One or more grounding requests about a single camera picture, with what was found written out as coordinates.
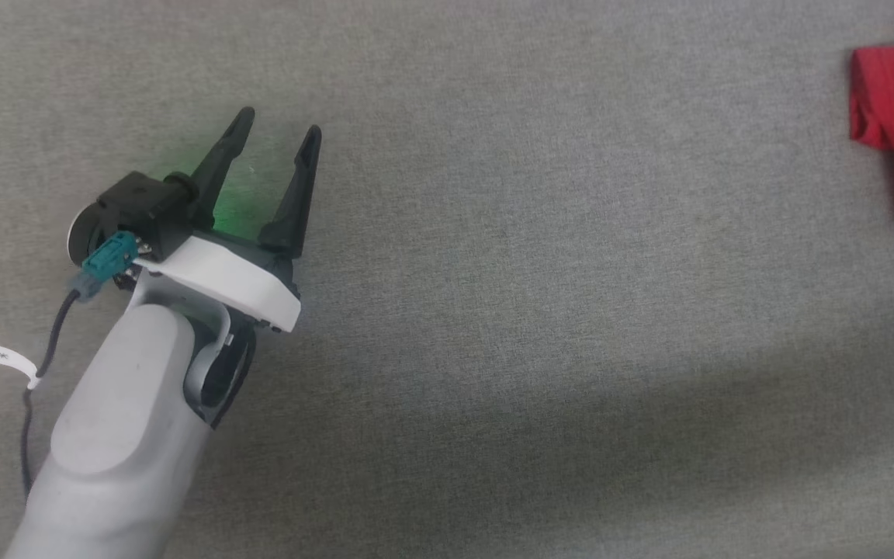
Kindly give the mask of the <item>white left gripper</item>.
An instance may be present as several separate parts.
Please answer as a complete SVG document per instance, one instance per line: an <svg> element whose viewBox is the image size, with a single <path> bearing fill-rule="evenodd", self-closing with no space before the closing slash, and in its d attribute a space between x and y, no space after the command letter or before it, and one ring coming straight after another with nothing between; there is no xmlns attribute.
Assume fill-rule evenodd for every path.
<svg viewBox="0 0 894 559"><path fill-rule="evenodd" d="M244 151L255 121L255 109L241 107L226 131L213 143L202 161L184 179L192 200L189 226L208 231L214 226L214 207L228 170ZM260 229L258 243L284 259L301 258L311 212L322 131L312 125L294 157L294 173L270 222ZM177 297L191 297L203 304L221 304L266 323L280 332L293 332L302 304L291 290L258 265L213 241L191 236L162 262L138 257L140 280L156 280Z"/></svg>

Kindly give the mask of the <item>grey fabric sofa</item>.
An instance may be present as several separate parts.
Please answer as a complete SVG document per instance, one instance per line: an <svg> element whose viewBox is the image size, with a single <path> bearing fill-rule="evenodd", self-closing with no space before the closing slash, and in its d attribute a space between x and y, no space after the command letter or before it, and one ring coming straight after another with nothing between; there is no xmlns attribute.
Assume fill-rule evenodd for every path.
<svg viewBox="0 0 894 559"><path fill-rule="evenodd" d="M0 0L0 345L75 215L199 162L223 229L322 153L169 559L894 557L894 0ZM23 513L0 367L0 556Z"/></svg>

